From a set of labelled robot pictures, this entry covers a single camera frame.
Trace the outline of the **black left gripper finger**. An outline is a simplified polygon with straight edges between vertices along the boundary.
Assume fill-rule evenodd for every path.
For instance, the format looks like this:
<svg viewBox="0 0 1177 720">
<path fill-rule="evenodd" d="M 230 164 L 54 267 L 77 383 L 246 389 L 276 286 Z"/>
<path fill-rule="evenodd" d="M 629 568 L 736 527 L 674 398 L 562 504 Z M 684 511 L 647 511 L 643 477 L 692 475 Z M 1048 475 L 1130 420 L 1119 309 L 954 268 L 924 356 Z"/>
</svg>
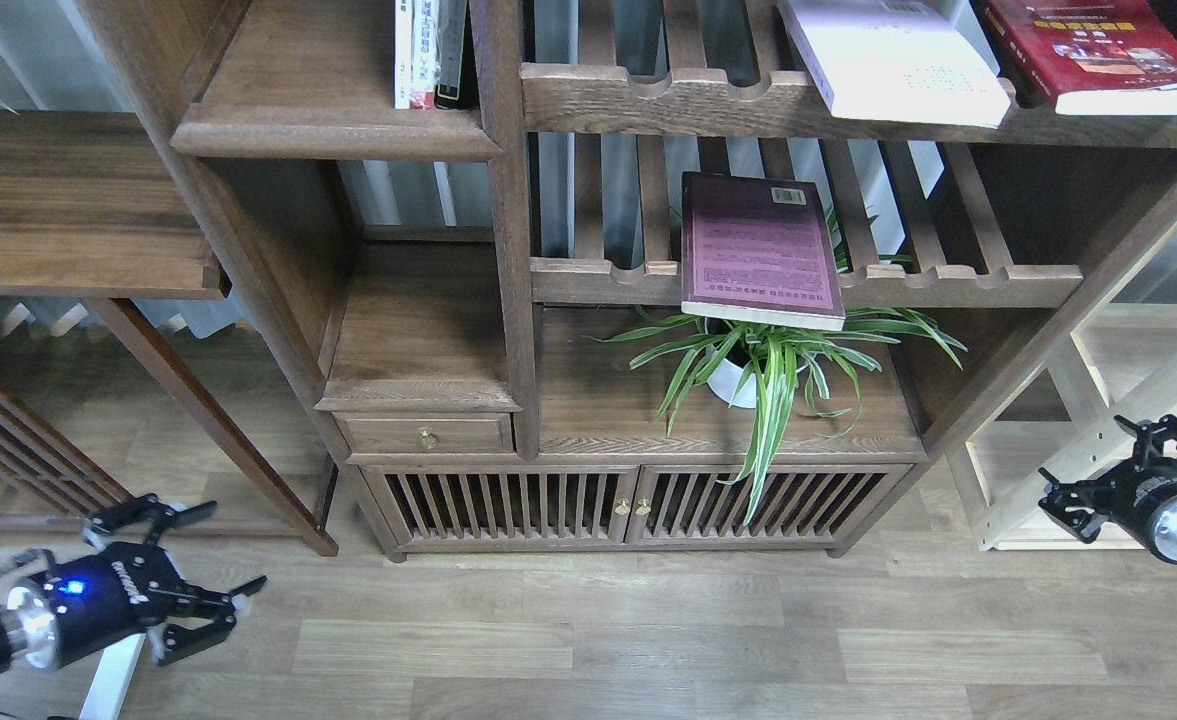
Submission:
<svg viewBox="0 0 1177 720">
<path fill-rule="evenodd" d="M 235 629 L 237 611 L 267 582 L 267 576 L 258 576 L 231 591 L 217 592 L 182 579 L 146 580 L 145 600 L 137 605 L 137 624 L 152 639 L 155 665 L 177 664 L 226 641 Z"/>
<path fill-rule="evenodd" d="M 217 514 L 218 502 L 212 500 L 199 504 L 192 509 L 175 509 L 158 500 L 155 493 L 132 498 L 132 500 L 100 509 L 85 520 L 84 541 L 98 551 L 107 551 L 109 547 L 118 547 L 121 551 L 134 551 L 140 548 L 154 548 L 166 529 L 189 527 L 191 524 L 207 520 Z M 146 521 L 149 524 L 149 532 L 142 544 L 131 544 L 126 541 L 114 541 L 117 529 L 129 527 L 129 525 Z"/>
</svg>

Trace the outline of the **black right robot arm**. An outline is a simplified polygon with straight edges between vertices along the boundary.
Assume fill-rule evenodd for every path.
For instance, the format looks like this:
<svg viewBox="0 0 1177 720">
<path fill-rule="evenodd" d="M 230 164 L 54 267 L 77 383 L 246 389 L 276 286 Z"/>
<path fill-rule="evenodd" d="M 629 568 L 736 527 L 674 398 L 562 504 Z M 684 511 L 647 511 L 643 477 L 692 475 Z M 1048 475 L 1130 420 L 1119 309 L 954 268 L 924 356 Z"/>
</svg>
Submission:
<svg viewBox="0 0 1177 720">
<path fill-rule="evenodd" d="M 1099 476 L 1063 484 L 1049 469 L 1040 509 L 1078 541 L 1092 544 L 1108 521 L 1156 559 L 1177 565 L 1177 416 L 1132 424 L 1113 418 L 1135 438 L 1133 452 Z"/>
</svg>

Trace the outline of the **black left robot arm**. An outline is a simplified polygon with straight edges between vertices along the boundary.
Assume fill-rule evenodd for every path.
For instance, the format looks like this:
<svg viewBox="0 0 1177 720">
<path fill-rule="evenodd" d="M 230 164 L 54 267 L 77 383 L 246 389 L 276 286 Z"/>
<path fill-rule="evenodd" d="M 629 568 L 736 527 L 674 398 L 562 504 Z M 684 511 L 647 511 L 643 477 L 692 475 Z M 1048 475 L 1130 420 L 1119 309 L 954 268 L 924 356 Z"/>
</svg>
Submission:
<svg viewBox="0 0 1177 720">
<path fill-rule="evenodd" d="M 89 555 L 56 562 L 48 549 L 29 549 L 0 562 L 0 674 L 16 656 L 41 671 L 61 669 L 137 634 L 152 638 L 160 666 L 226 641 L 265 578 L 205 589 L 189 584 L 159 544 L 166 529 L 214 511 L 212 501 L 173 509 L 149 493 L 86 519 Z"/>
</svg>

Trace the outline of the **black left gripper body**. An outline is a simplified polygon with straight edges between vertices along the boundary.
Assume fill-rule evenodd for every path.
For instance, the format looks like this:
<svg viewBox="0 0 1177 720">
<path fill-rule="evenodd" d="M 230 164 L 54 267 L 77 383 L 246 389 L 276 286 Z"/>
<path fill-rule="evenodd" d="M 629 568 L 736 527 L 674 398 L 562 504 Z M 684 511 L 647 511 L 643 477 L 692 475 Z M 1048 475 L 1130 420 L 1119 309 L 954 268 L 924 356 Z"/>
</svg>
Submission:
<svg viewBox="0 0 1177 720">
<path fill-rule="evenodd" d="M 149 544 L 108 544 L 21 576 L 2 614 L 12 655 L 44 671 L 68 666 L 162 624 L 175 609 L 162 591 L 181 584 L 168 552 Z"/>
</svg>

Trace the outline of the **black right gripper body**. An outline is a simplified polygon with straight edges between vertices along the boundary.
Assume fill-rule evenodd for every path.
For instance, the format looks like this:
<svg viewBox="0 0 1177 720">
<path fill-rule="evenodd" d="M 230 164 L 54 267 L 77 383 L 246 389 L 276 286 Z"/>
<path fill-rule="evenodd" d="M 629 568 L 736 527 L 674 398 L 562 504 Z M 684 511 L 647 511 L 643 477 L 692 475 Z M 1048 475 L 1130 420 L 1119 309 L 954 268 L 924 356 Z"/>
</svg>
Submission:
<svg viewBox="0 0 1177 720">
<path fill-rule="evenodd" d="M 1108 500 L 1100 511 L 1158 556 L 1177 564 L 1177 464 L 1123 461 L 1097 478 Z"/>
</svg>

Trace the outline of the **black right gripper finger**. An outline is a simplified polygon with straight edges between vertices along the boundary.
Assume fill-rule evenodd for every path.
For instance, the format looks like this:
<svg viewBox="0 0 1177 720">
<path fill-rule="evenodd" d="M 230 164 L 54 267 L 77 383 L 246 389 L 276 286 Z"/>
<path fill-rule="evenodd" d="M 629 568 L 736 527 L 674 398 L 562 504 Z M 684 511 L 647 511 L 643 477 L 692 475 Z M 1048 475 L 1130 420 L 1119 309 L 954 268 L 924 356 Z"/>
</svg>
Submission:
<svg viewBox="0 0 1177 720">
<path fill-rule="evenodd" d="M 1100 536 L 1103 525 L 1112 519 L 1113 480 L 1100 476 L 1063 484 L 1046 468 L 1039 468 L 1037 473 L 1046 480 L 1044 496 L 1037 506 L 1078 541 L 1093 544 Z"/>
<path fill-rule="evenodd" d="M 1169 441 L 1176 442 L 1177 449 L 1177 416 L 1168 414 L 1158 420 L 1142 420 L 1138 424 L 1128 420 L 1122 415 L 1113 416 L 1115 424 L 1135 438 L 1131 461 L 1137 468 L 1150 468 L 1156 460 L 1163 459 L 1164 446 Z"/>
</svg>

